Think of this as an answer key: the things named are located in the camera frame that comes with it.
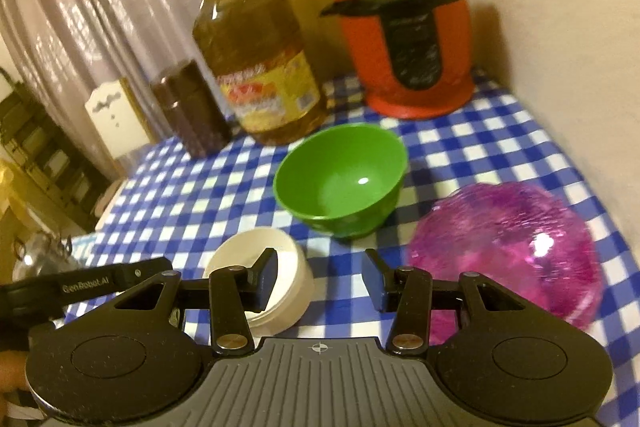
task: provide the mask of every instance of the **ribbed grip surface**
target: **ribbed grip surface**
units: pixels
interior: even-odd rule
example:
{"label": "ribbed grip surface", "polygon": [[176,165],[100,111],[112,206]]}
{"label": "ribbed grip surface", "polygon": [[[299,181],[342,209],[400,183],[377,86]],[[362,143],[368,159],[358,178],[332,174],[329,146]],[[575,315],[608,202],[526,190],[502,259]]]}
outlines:
{"label": "ribbed grip surface", "polygon": [[[47,427],[62,427],[48,420]],[[140,427],[490,427],[451,401],[424,364],[374,339],[267,339],[216,363],[190,397]],[[591,420],[574,427],[596,427]]]}

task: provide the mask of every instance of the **red pressure cooker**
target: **red pressure cooker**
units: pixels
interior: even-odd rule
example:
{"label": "red pressure cooker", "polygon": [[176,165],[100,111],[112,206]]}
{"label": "red pressure cooker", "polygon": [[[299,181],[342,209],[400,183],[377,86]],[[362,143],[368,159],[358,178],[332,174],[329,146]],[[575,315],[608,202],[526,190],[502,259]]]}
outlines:
{"label": "red pressure cooker", "polygon": [[466,0],[335,0],[366,101],[380,114],[434,118],[471,98]]}

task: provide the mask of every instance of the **green bowl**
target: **green bowl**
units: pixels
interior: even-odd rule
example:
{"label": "green bowl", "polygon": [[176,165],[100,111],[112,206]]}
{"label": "green bowl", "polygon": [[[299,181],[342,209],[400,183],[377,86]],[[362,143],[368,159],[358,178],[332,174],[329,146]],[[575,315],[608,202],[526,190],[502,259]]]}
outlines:
{"label": "green bowl", "polygon": [[391,131],[339,125],[308,138],[284,158],[273,192],[312,229],[362,237],[398,205],[407,164],[406,149]]}

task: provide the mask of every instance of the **checkered tablecloth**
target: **checkered tablecloth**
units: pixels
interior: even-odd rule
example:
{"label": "checkered tablecloth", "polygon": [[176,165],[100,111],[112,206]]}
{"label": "checkered tablecloth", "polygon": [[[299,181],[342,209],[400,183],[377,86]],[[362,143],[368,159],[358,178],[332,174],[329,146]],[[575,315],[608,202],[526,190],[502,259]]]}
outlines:
{"label": "checkered tablecloth", "polygon": [[[101,232],[76,240],[91,266],[164,255],[185,279],[203,275],[223,241],[256,226],[277,227],[306,251],[316,277],[315,295],[286,336],[377,335],[392,317],[376,312],[360,277],[366,248],[377,248],[393,266],[417,221],[433,201],[463,185],[513,180],[539,184],[587,222],[606,276],[600,313],[590,333],[607,347],[615,381],[600,411],[608,426],[640,425],[640,273],[620,232],[571,161],[508,92],[478,77],[474,99],[462,110],[431,121],[380,117],[362,102],[355,78],[327,86],[332,116],[325,125],[370,122],[400,136],[410,169],[398,209],[377,232],[339,243],[313,232],[278,208],[271,189],[279,163],[296,146],[261,147],[239,136],[223,152],[191,161],[176,139],[156,146],[122,195]],[[72,319],[102,301],[70,308]],[[207,312],[190,312],[186,331],[209,342]]]}

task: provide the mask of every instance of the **cooking oil bottle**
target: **cooking oil bottle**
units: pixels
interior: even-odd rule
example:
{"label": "cooking oil bottle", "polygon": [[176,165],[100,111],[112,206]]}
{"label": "cooking oil bottle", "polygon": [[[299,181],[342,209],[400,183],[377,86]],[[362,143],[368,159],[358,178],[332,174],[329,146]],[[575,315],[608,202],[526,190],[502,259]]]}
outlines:
{"label": "cooking oil bottle", "polygon": [[324,121],[326,98],[288,0],[203,0],[193,37],[256,141],[291,143]]}

